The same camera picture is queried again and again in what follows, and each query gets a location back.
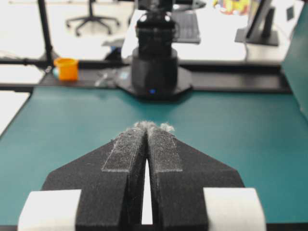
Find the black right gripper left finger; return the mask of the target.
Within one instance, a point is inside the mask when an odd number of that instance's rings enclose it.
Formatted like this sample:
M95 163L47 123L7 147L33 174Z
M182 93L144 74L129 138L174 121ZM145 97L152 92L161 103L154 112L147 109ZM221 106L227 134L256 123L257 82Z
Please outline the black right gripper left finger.
M20 231L119 231L141 220L146 129L136 125L53 170L32 191Z

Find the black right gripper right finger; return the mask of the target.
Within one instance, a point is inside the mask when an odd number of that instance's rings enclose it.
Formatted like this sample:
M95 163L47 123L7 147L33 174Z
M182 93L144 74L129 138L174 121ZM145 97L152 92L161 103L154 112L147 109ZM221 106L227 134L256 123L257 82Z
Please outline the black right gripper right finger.
M258 194L238 171L150 125L147 129L156 221L165 231L264 231Z

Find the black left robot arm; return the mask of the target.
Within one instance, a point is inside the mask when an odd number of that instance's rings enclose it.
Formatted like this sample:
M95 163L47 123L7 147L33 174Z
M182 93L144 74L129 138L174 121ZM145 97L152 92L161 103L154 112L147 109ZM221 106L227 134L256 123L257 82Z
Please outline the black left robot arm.
M172 19L173 0L139 0L145 13L136 23L138 47L131 65L121 68L116 85L147 100L171 100L192 88L192 74L179 67L178 53L172 43L178 25Z

